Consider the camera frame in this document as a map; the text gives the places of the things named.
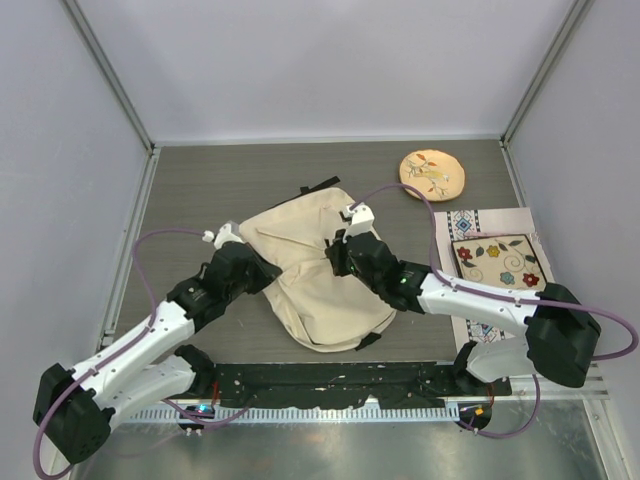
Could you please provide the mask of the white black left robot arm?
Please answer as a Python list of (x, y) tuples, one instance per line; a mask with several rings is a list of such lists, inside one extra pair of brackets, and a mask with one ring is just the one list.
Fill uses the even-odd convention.
[(40, 380), (33, 419), (72, 465), (91, 457), (139, 409), (176, 395), (205, 397), (215, 382), (209, 356), (188, 339), (242, 294), (257, 294), (282, 271), (250, 245), (228, 242), (179, 282), (150, 317), (103, 351)]

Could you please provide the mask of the cream canvas backpack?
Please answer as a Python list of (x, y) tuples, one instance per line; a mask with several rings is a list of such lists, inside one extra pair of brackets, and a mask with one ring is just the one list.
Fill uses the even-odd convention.
[(340, 211), (354, 199), (337, 177), (239, 226), (240, 235), (281, 275), (263, 293), (289, 335), (321, 353), (360, 349), (377, 341), (396, 311), (352, 276), (333, 274), (327, 243), (345, 227)]

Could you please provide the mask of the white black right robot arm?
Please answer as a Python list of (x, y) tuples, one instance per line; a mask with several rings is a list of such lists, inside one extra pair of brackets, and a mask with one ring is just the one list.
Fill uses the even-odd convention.
[(565, 287), (541, 292), (490, 287), (403, 261), (371, 232), (337, 232), (325, 254), (335, 275), (357, 278), (398, 311), (449, 315), (496, 327), (508, 338), (469, 341), (451, 371), (457, 391), (477, 393), (504, 377), (540, 375), (569, 388), (584, 385), (601, 328)]

